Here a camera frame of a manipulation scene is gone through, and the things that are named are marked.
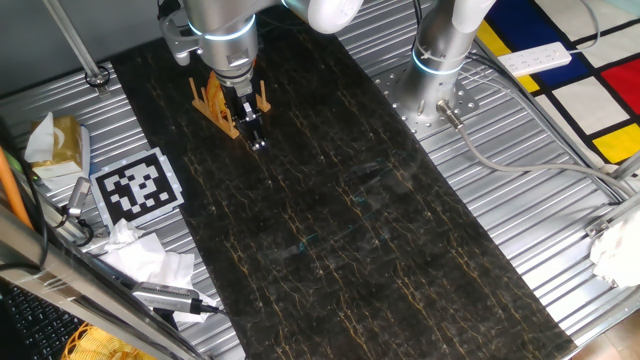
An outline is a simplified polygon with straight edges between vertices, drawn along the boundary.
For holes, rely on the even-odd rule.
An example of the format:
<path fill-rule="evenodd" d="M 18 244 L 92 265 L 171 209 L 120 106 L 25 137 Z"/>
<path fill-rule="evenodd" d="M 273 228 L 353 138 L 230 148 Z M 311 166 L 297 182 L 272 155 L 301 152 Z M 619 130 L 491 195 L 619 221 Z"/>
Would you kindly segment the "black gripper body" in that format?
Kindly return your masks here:
<path fill-rule="evenodd" d="M 241 82 L 234 86 L 238 100 L 238 118 L 244 121 L 250 130 L 255 125 L 262 126 L 262 118 L 257 107 L 257 100 L 250 82 Z"/>

